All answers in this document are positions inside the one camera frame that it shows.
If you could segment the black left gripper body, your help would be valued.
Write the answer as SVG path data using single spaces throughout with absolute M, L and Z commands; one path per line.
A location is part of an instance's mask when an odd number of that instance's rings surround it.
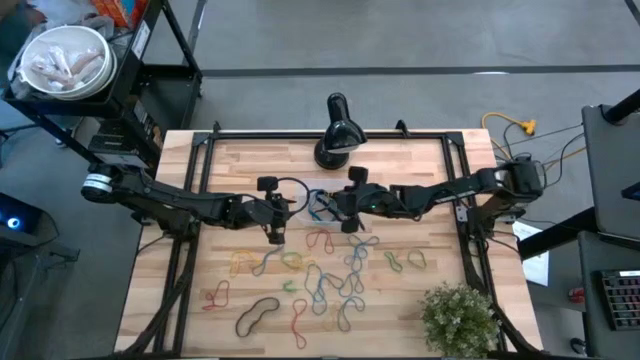
M 288 203 L 276 193 L 278 179 L 273 176 L 259 177 L 257 190 L 265 193 L 264 199 L 254 199 L 244 205 L 249 217 L 257 223 L 267 236 L 270 244 L 284 244 Z

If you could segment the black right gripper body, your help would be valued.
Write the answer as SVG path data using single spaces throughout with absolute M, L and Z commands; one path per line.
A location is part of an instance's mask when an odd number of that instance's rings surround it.
M 342 213 L 341 231 L 355 233 L 360 228 L 360 213 L 384 215 L 393 203 L 392 194 L 383 186 L 368 183 L 369 171 L 364 167 L 351 166 L 348 179 L 352 185 L 335 193 L 335 202 Z

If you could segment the thick black rubber band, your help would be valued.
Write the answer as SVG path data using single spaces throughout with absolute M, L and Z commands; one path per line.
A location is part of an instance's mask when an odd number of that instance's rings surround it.
M 259 299 L 236 320 L 235 334 L 240 338 L 248 337 L 267 315 L 277 312 L 280 307 L 280 301 L 275 297 Z

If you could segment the long red rubber band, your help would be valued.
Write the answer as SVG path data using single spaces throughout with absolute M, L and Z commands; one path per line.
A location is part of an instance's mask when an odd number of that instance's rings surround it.
M 297 329 L 298 320 L 306 311 L 307 306 L 308 306 L 307 301 L 302 298 L 296 299 L 292 303 L 293 318 L 290 324 L 290 328 L 295 339 L 296 347 L 299 350 L 305 349 L 307 346 L 307 339 Z

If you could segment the black desk lamp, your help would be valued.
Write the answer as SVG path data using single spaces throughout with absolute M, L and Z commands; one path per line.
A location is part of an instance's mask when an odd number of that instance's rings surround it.
M 351 119 L 347 98 L 340 92 L 327 98 L 330 124 L 314 147 L 314 160 L 327 170 L 337 170 L 349 160 L 349 154 L 368 142 L 364 130 Z

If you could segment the green artificial plant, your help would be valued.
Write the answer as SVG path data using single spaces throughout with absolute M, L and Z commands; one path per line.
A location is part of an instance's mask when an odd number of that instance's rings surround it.
M 491 298 L 468 285 L 442 283 L 425 291 L 421 321 L 427 348 L 457 358 L 486 358 L 497 346 L 500 321 Z

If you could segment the black utility cart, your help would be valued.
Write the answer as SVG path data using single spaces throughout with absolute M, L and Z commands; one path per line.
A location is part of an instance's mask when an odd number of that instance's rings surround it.
M 163 15 L 172 30 L 183 63 L 151 64 L 143 60 L 158 18 Z M 190 125 L 196 99 L 201 96 L 203 74 L 174 15 L 169 0 L 149 0 L 122 59 L 106 89 L 87 99 L 63 101 L 21 100 L 8 89 L 2 99 L 90 163 L 114 162 L 113 155 L 99 156 L 70 137 L 50 120 L 52 115 L 94 117 L 115 121 L 116 129 L 134 145 L 125 158 L 153 172 L 160 160 L 162 142 L 169 130 Z

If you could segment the white paper sheet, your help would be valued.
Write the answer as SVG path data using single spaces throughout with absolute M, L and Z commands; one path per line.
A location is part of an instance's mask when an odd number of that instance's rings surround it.
M 512 230 L 518 242 L 541 232 L 539 228 L 518 221 L 513 223 Z M 549 252 L 524 260 L 523 271 L 528 282 L 547 287 L 549 285 Z

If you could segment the black floor stand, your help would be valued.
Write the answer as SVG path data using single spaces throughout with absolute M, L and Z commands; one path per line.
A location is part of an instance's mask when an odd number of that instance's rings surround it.
M 0 360 L 17 352 L 36 287 L 49 266 L 76 262 L 80 250 L 59 244 L 57 235 L 48 240 L 0 226 Z

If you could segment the orange cardboard box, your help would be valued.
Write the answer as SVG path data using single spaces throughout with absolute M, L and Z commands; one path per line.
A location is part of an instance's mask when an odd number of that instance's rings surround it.
M 114 20 L 117 27 L 134 29 L 142 18 L 149 0 L 90 0 L 98 14 Z

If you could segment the wrapped food packets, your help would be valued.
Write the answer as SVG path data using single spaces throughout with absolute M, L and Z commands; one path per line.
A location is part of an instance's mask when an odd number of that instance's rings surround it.
M 42 78 L 45 88 L 54 92 L 70 91 L 92 81 L 105 65 L 102 50 L 67 51 L 60 45 L 48 45 L 34 55 L 29 68 Z

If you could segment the grey side table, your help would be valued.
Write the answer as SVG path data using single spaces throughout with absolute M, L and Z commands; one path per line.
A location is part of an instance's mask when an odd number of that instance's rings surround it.
M 602 110 L 581 110 L 600 231 L 640 240 L 640 113 L 622 125 L 607 122 Z

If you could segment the black side desk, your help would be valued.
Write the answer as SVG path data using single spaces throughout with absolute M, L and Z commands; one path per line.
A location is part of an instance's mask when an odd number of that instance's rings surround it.
M 640 245 L 589 232 L 578 235 L 587 353 L 604 360 L 640 360 L 640 331 L 614 331 L 605 314 L 599 271 L 640 270 Z

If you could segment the computer tower with blue light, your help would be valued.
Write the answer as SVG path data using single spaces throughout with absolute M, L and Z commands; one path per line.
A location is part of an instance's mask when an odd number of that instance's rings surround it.
M 0 225 L 10 230 L 33 234 L 43 211 L 0 192 Z

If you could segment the white bowl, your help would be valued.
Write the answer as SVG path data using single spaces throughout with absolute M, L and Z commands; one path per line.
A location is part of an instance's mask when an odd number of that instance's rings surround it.
M 84 51 L 90 48 L 102 50 L 105 54 L 105 65 L 100 73 L 88 84 L 70 91 L 54 92 L 47 90 L 47 83 L 29 68 L 34 55 L 44 52 L 48 45 L 60 45 L 67 51 Z M 114 79 L 117 70 L 117 57 L 106 39 L 96 30 L 86 26 L 62 26 L 47 30 L 36 36 L 26 46 L 16 69 L 20 82 L 28 84 L 32 89 L 58 100 L 75 101 L 91 97 Z

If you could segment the black pole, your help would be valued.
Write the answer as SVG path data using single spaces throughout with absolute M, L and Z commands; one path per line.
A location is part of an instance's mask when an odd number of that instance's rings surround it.
M 616 105 L 604 107 L 602 110 L 605 121 L 615 126 L 624 125 L 627 118 L 638 111 L 640 111 L 640 88 Z

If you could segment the black keyboard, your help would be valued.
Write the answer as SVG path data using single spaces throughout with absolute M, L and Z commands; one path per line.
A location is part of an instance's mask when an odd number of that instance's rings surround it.
M 605 314 L 614 331 L 640 331 L 640 270 L 599 271 Z

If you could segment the clear plastic bag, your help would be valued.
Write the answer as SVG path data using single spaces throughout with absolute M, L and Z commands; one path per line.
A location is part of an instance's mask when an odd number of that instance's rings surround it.
M 115 29 L 114 21 L 100 15 L 91 0 L 25 0 L 24 10 L 27 19 L 43 30 L 66 25 Z

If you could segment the person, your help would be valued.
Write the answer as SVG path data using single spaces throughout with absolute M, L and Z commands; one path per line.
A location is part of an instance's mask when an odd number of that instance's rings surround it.
M 11 25 L 32 29 L 47 21 L 47 16 L 29 0 L 0 0 L 0 28 Z

